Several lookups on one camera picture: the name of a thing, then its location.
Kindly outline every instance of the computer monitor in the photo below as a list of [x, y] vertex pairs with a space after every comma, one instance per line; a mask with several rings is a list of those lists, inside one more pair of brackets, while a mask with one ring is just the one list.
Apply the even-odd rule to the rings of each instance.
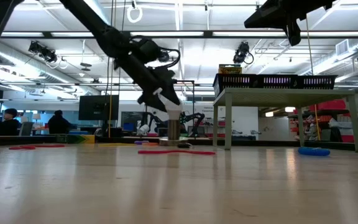
[[81, 96], [78, 119], [82, 121], [118, 120], [118, 95], [110, 96]]

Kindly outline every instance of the wooden table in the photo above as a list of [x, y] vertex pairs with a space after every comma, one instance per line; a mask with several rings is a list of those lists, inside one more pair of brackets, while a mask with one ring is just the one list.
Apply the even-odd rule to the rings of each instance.
[[358, 152], [358, 119], [355, 92], [352, 90], [292, 90], [262, 88], [225, 88], [214, 101], [213, 145], [218, 145], [218, 106], [226, 107], [226, 137], [224, 148], [231, 149], [232, 106], [294, 106], [298, 110], [300, 144], [305, 145], [302, 107], [346, 98], [351, 114], [354, 142]]

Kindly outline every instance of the ceiling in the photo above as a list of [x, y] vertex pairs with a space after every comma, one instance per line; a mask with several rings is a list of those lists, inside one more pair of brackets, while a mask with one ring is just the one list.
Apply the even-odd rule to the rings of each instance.
[[[107, 20], [119, 30], [244, 30], [244, 21], [255, 12], [256, 0], [209, 0], [208, 11], [205, 11], [204, 0], [137, 0], [142, 8], [143, 16], [139, 22], [131, 23], [124, 5], [130, 6], [131, 1], [100, 0]], [[336, 1], [333, 9], [325, 11], [323, 8], [308, 14], [308, 23], [311, 30], [358, 30], [358, 0]], [[298, 21], [301, 30], [306, 30], [306, 21]], [[26, 0], [17, 6], [11, 16], [6, 31], [84, 31], [87, 29], [60, 1], [56, 0]], [[1, 39], [0, 42], [8, 45], [27, 56], [30, 42], [34, 39]], [[176, 78], [195, 80], [196, 83], [212, 83], [218, 72], [218, 65], [232, 63], [234, 51], [242, 41], [248, 41], [253, 49], [255, 61], [252, 65], [243, 65], [243, 73], [264, 74], [298, 74], [310, 68], [310, 58], [314, 62], [335, 51], [336, 44], [344, 39], [312, 39], [309, 42], [303, 39], [295, 47], [286, 48], [285, 39], [154, 39], [159, 46], [177, 49], [180, 43], [182, 48], [181, 62], [184, 72], [180, 74], [178, 66], [173, 67]], [[56, 53], [69, 63], [66, 69], [56, 68], [58, 71], [72, 77], [79, 82], [91, 82], [99, 79], [106, 83], [108, 58], [94, 39], [83, 41], [79, 39], [38, 39], [40, 44]], [[42, 59], [35, 56], [33, 60]], [[92, 64], [90, 72], [79, 73], [81, 62]], [[358, 70], [358, 63], [354, 66], [351, 59], [328, 67], [320, 74], [345, 75]], [[132, 82], [125, 73], [114, 72], [113, 81], [121, 83]], [[339, 84], [350, 85], [358, 83], [358, 74], [343, 80]]]

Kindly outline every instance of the chair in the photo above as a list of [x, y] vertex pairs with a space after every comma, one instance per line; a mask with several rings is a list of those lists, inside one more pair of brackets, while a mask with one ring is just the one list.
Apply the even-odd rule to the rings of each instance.
[[19, 131], [19, 136], [30, 136], [34, 122], [23, 122]]

